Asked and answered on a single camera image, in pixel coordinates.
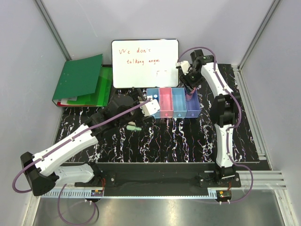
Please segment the small white eraser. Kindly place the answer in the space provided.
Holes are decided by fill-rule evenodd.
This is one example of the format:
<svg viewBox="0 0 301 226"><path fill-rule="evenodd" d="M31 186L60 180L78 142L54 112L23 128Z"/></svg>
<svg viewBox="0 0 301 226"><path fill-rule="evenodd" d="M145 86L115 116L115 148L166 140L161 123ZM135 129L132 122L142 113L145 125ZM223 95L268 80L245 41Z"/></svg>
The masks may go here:
<svg viewBox="0 0 301 226"><path fill-rule="evenodd" d="M136 124L134 122L129 122L128 125L134 126L134 127L136 126Z"/></svg>

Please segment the light blue bin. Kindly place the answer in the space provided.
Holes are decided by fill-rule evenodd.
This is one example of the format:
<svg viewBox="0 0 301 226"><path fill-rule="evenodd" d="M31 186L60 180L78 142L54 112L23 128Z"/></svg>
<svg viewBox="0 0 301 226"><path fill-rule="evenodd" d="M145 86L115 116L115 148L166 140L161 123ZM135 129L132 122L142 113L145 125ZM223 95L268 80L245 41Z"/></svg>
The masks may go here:
<svg viewBox="0 0 301 226"><path fill-rule="evenodd" d="M172 88L173 118L185 118L187 113L184 88Z"/></svg>
<svg viewBox="0 0 301 226"><path fill-rule="evenodd" d="M153 116L155 119L159 119L160 118L159 89L158 88L148 88L148 89L146 89L146 94L147 94L147 96L152 96L153 99L155 99L154 95L158 95L158 99L156 99L156 100L158 102L159 109L157 110L157 112L155 114L153 114Z"/></svg>

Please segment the purple plastic bin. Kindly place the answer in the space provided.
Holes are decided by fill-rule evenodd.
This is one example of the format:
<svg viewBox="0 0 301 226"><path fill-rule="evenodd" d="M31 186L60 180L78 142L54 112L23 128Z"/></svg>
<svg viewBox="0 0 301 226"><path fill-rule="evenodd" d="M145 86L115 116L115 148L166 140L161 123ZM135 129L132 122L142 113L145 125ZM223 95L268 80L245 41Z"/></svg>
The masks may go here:
<svg viewBox="0 0 301 226"><path fill-rule="evenodd" d="M186 118L198 118L201 112L200 102L198 99L197 91L195 91L190 101L186 100L187 113Z"/></svg>

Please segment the pink plastic bin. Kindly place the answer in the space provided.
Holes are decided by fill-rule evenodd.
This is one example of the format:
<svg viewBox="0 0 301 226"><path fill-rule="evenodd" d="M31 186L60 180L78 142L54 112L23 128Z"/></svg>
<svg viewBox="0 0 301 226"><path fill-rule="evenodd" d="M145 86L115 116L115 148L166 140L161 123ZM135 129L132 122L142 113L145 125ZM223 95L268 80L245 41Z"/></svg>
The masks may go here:
<svg viewBox="0 0 301 226"><path fill-rule="evenodd" d="M159 88L160 117L173 117L173 97L171 88Z"/></svg>

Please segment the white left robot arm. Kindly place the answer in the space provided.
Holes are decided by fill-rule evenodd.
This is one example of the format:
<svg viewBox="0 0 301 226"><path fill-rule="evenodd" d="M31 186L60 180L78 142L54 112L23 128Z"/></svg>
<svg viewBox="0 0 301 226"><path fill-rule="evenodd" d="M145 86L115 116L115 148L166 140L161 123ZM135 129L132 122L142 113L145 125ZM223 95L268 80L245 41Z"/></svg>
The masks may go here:
<svg viewBox="0 0 301 226"><path fill-rule="evenodd" d="M55 186L78 184L97 187L105 183L105 174L95 163L63 166L68 159L86 148L112 137L131 123L143 127L153 122L153 115L160 109L153 96L144 97L140 89L127 95L116 95L99 112L89 117L73 133L53 146L32 154L21 155L22 171L29 183L30 192L41 196Z"/></svg>

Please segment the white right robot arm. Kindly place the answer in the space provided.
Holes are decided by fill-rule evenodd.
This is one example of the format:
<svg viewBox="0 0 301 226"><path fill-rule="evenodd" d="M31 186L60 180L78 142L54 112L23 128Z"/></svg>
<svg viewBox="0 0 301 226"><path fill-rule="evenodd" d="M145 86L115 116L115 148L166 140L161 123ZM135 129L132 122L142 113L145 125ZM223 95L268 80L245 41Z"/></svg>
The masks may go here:
<svg viewBox="0 0 301 226"><path fill-rule="evenodd" d="M215 54L205 55L203 50L204 47L190 48L192 62L178 60L176 68L187 97L191 98L203 81L208 83L214 96L209 114L217 134L213 180L222 187L228 186L236 177L232 141L233 130L241 122L240 94L226 83L219 71Z"/></svg>

